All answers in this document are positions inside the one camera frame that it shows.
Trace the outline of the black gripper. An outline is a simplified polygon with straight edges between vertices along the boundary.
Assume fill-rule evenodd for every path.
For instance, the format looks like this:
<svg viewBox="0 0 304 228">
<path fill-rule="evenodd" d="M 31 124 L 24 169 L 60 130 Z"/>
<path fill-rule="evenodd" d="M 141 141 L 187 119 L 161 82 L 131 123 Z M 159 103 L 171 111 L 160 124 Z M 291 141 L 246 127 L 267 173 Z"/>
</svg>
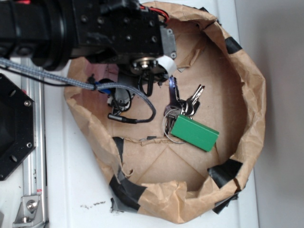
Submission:
<svg viewBox="0 0 304 228">
<path fill-rule="evenodd" d="M 132 75 L 163 78 L 177 69 L 175 36 L 169 14 L 137 0 L 74 0 L 75 45 L 72 58 L 111 63 Z"/>
</svg>

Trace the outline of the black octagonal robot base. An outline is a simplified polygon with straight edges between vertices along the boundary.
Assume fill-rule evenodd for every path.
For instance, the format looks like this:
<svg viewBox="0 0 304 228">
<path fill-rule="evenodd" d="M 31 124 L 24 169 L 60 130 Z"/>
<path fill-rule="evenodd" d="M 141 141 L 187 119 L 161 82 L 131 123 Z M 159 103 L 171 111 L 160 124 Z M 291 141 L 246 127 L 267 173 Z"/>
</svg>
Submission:
<svg viewBox="0 0 304 228">
<path fill-rule="evenodd" d="M 34 101 L 0 75 L 0 180 L 6 180 L 35 148 Z"/>
</svg>

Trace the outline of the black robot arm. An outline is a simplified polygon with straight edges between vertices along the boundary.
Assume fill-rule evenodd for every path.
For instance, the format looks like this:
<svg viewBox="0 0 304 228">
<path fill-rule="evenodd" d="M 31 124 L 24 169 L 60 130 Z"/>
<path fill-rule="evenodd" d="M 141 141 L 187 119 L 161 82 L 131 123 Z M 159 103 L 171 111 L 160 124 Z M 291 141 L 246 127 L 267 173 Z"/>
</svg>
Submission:
<svg viewBox="0 0 304 228">
<path fill-rule="evenodd" d="M 3 0 L 0 3 L 0 55 L 29 57 L 48 71 L 69 60 L 110 63 L 140 74 L 155 74 L 160 59 L 175 59 L 174 33 L 166 11 L 137 0 Z"/>
</svg>

